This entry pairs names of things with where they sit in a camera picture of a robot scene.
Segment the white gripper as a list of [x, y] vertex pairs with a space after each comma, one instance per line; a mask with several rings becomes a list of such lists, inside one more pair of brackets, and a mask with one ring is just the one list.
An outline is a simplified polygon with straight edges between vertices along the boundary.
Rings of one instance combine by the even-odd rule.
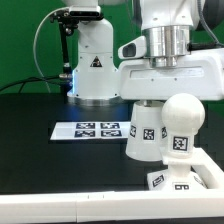
[[152, 68], [147, 59], [120, 64], [120, 95], [126, 100], [167, 100], [189, 93], [200, 100], [224, 98], [224, 49], [193, 51], [174, 67]]

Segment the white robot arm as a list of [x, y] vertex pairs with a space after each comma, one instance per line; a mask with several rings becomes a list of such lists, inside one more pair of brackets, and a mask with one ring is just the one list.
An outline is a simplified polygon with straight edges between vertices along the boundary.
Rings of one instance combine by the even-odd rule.
[[103, 5], [125, 0], [62, 0], [67, 32], [77, 29], [78, 65], [68, 97], [85, 104], [161, 100], [189, 93], [201, 100], [224, 98], [224, 49], [190, 43], [190, 31], [203, 20], [205, 0], [133, 0], [141, 35], [119, 48], [113, 63], [113, 27]]

